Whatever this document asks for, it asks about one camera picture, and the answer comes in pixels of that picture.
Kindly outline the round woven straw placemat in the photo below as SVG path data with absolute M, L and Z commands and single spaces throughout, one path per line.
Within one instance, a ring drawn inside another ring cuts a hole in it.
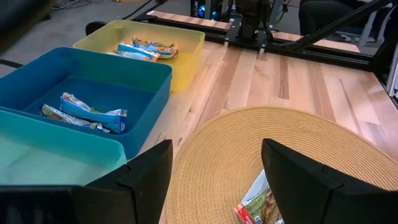
M 234 211 L 261 173 L 271 138 L 385 190 L 398 190 L 398 161 L 351 130 L 304 111 L 260 106 L 200 126 L 173 164 L 167 224 L 241 224 Z

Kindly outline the green orange granola bar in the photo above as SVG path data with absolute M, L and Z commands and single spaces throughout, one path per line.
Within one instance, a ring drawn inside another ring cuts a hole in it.
M 234 211 L 242 224 L 285 224 L 264 170 Z

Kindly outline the teal translucent plastic bin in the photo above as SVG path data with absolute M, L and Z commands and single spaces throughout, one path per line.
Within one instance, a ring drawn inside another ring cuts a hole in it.
M 125 163 L 117 141 L 0 111 L 0 185 L 86 185 Z

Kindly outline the person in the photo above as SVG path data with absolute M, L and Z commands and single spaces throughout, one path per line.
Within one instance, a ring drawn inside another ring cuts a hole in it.
M 300 0 L 300 35 L 312 34 L 365 4 L 362 0 Z

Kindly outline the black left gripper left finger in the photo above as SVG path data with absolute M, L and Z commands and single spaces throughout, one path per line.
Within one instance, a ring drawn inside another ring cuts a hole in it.
M 71 191 L 77 224 L 158 224 L 173 163 L 164 140 L 120 168 Z

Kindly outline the yellow translucent plastic bin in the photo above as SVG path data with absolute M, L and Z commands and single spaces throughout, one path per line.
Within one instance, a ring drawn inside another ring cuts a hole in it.
M 171 91 L 184 91 L 189 87 L 201 60 L 205 40 L 202 32 L 116 20 L 75 42 L 73 47 L 101 53 L 114 52 L 119 43 L 130 44 L 135 37 L 164 45 L 176 44 L 178 55 L 170 59 L 159 59 L 158 62 L 172 67 Z

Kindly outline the silver aluminium bracket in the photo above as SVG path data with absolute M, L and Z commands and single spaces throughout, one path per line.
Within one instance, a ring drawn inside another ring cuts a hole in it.
M 398 43 L 393 54 L 386 91 L 390 97 L 396 96 L 398 92 Z

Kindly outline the black aluminium table frame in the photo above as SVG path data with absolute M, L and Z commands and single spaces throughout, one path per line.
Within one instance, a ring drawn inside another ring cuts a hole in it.
M 269 52 L 277 55 L 371 72 L 376 75 L 376 78 L 381 82 L 382 87 L 386 90 L 393 54 L 398 43 L 398 34 L 394 38 L 391 37 L 385 40 L 374 55 L 355 53 L 347 50 L 338 50 L 330 47 L 320 47 L 315 45 L 315 43 L 329 36 L 339 28 L 347 26 L 349 23 L 354 22 L 364 16 L 368 16 L 372 12 L 381 9 L 383 6 L 388 4 L 398 6 L 398 0 L 374 0 L 369 2 L 354 12 L 343 16 L 341 19 L 328 24 L 326 27 L 316 31 L 315 33 L 303 36 L 296 41 L 278 39 L 274 37 L 274 40 L 268 44 L 266 49 L 260 50 L 260 52 Z M 157 16 L 149 15 L 148 11 L 136 16 L 133 21 L 143 21 L 146 23 L 165 25 L 169 27 L 202 31 L 206 34 L 206 40 L 216 43 L 223 42 L 226 45 L 229 45 L 229 43 L 225 42 L 224 37 L 230 27 L 228 29 L 220 29 L 196 25 L 189 22 L 161 19 Z M 396 108 L 398 108 L 398 98 L 396 98 L 396 96 L 389 96 L 389 98 Z

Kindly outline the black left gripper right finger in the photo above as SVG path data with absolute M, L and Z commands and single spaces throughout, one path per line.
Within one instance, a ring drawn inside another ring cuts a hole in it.
M 285 224 L 398 224 L 398 190 L 384 190 L 273 139 L 262 163 Z

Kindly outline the grey office chair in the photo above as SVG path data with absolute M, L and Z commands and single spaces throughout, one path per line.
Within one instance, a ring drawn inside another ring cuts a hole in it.
M 359 27 L 344 27 L 335 32 L 344 42 L 356 44 L 360 47 L 378 47 L 384 41 L 384 31 L 395 9 L 384 7 L 372 12 L 365 25 Z

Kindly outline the blue plastic bin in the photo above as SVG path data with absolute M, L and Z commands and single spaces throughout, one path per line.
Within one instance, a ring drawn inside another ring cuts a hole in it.
M 118 141 L 132 159 L 169 99 L 171 79 L 168 65 L 58 47 L 0 78 L 0 110 Z M 63 93 L 103 113 L 126 110 L 124 132 L 104 133 L 43 117 L 42 105 L 59 109 Z

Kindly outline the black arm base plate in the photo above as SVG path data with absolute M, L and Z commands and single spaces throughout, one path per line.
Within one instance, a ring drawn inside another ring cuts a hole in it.
M 235 18 L 224 39 L 229 45 L 248 49 L 265 50 L 274 40 L 269 29 L 260 26 L 260 21 L 247 17 Z

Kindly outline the computer with blue lights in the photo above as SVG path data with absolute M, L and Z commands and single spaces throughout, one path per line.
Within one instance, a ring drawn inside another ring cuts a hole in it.
M 190 15 L 201 19 L 219 21 L 223 0 L 190 0 Z

